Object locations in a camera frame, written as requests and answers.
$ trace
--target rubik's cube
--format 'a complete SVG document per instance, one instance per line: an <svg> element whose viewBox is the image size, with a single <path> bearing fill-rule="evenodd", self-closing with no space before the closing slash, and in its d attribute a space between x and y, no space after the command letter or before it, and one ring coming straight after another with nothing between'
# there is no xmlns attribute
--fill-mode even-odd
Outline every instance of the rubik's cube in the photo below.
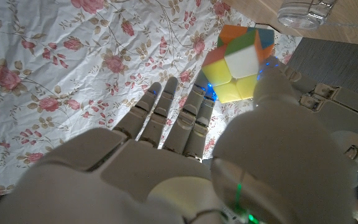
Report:
<svg viewBox="0 0 358 224"><path fill-rule="evenodd" d="M208 52L201 67L221 103L252 98L259 63L269 57L274 31L225 25L218 47Z"/></svg>

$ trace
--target orange cube face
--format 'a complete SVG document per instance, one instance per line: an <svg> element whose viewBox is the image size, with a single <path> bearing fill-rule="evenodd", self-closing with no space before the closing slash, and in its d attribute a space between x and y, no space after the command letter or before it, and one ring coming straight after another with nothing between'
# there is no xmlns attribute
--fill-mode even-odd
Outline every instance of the orange cube face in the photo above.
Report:
<svg viewBox="0 0 358 224"><path fill-rule="evenodd" d="M272 54L273 48L274 48L274 44L262 49L264 59L268 58Z"/></svg>
<svg viewBox="0 0 358 224"><path fill-rule="evenodd" d="M221 47L217 47L214 50L208 52L208 54L206 55L206 57L204 59L202 67L210 65L218 60L223 59L224 53L226 51L226 47L227 47L227 45L225 44Z"/></svg>
<svg viewBox="0 0 358 224"><path fill-rule="evenodd" d="M256 37L255 37L255 43L254 43L256 52L257 52L257 57L258 57L258 62L262 63L266 58L264 57L264 52L262 49L262 44L260 43L260 35L259 32L256 32Z"/></svg>
<svg viewBox="0 0 358 224"><path fill-rule="evenodd" d="M247 29L248 27L224 25L218 38L221 39L223 44L228 44L235 38L246 34Z"/></svg>

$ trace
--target floral bedsheet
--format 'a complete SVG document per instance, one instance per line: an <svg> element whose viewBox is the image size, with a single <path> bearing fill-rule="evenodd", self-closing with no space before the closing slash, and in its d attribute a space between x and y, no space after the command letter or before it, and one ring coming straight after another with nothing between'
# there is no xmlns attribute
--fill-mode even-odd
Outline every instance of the floral bedsheet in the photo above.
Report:
<svg viewBox="0 0 358 224"><path fill-rule="evenodd" d="M180 83L169 132L224 24L255 23L217 0L0 1L0 195L44 154L111 129L153 82ZM300 38L276 36L288 61ZM216 103L204 158L249 101Z"/></svg>

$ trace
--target clear glass cup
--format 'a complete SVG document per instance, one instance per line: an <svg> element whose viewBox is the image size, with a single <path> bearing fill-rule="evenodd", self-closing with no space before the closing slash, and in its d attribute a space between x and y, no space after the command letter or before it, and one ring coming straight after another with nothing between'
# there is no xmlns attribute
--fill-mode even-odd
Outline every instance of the clear glass cup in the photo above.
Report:
<svg viewBox="0 0 358 224"><path fill-rule="evenodd" d="M279 23L295 29L317 29L326 22L336 0L284 0Z"/></svg>

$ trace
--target robotic arm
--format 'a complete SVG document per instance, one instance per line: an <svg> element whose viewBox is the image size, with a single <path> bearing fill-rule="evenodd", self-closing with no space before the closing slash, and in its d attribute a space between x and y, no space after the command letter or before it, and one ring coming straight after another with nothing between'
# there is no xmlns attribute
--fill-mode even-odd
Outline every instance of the robotic arm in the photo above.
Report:
<svg viewBox="0 0 358 224"><path fill-rule="evenodd" d="M352 223L356 167L343 154L358 154L323 113L332 102L354 106L341 101L348 91L321 96L325 86L268 60L254 110L228 124L211 170L200 160L215 96L202 73L157 149L177 86L170 78L138 141L159 83L113 130L87 131L39 160L1 202L0 223L230 223L223 206L244 222Z"/></svg>

